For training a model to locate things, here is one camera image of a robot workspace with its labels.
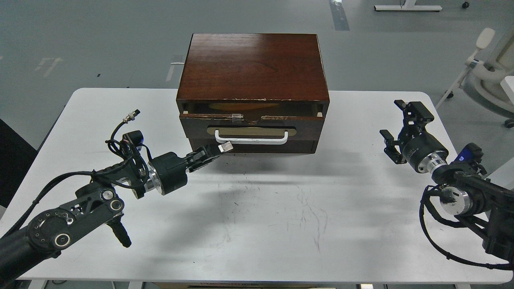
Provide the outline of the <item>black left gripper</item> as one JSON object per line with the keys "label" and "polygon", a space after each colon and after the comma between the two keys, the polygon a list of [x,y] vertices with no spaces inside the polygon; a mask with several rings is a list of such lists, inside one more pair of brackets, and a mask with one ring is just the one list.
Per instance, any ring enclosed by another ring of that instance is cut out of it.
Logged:
{"label": "black left gripper", "polygon": [[187,158],[174,152],[155,157],[148,163],[147,190],[157,189],[161,195],[167,195],[187,184],[187,169],[195,172],[231,150],[233,145],[228,141],[202,146],[188,153]]}

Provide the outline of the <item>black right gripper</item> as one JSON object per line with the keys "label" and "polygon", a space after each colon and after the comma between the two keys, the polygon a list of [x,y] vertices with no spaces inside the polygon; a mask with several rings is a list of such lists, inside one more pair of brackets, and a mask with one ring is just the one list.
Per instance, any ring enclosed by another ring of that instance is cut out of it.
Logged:
{"label": "black right gripper", "polygon": [[394,100],[394,104],[403,113],[403,127],[398,141],[388,130],[379,131],[384,138],[384,153],[397,165],[408,162],[417,173],[432,173],[446,165],[448,150],[430,133],[425,133],[426,125],[435,119],[430,110],[420,101]]}

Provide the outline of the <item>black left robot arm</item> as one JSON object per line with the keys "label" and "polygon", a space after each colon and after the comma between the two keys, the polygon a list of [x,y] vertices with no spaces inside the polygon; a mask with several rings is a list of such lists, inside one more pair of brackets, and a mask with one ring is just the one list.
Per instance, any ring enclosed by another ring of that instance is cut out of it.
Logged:
{"label": "black left robot arm", "polygon": [[[132,242],[121,222],[125,203],[118,196],[117,187],[131,189],[137,199],[152,190],[166,195],[187,184],[187,173],[195,172],[233,149],[230,141],[223,141],[202,146],[184,157],[174,152],[153,157],[147,151],[147,159],[144,159],[140,154],[145,147],[144,137],[139,130],[123,134],[121,140],[114,138],[118,130],[139,113],[139,110],[129,113],[105,141],[110,152],[121,157],[120,163],[99,171],[75,171],[55,177],[2,236],[1,287],[48,258],[57,258],[64,249],[103,224],[112,229],[123,247],[130,247]],[[42,198],[72,176],[88,176],[90,182],[75,191],[75,199],[37,214],[25,225]]]}

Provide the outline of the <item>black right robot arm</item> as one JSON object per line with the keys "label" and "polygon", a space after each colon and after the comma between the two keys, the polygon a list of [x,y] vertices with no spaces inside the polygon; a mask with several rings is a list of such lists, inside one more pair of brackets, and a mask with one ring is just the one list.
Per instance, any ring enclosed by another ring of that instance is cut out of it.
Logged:
{"label": "black right robot arm", "polygon": [[[403,113],[403,127],[397,138],[388,130],[380,130],[384,153],[397,165],[409,163],[415,172],[431,174],[435,185],[426,186],[419,207],[419,221],[428,241],[447,259],[463,265],[512,271],[513,191],[485,178],[483,152],[475,143],[468,143],[454,161],[447,163],[448,150],[426,130],[434,116],[422,102],[395,100],[394,104]],[[442,225],[470,229],[482,239],[487,254],[506,263],[472,262],[442,249],[429,235],[425,211]]]}

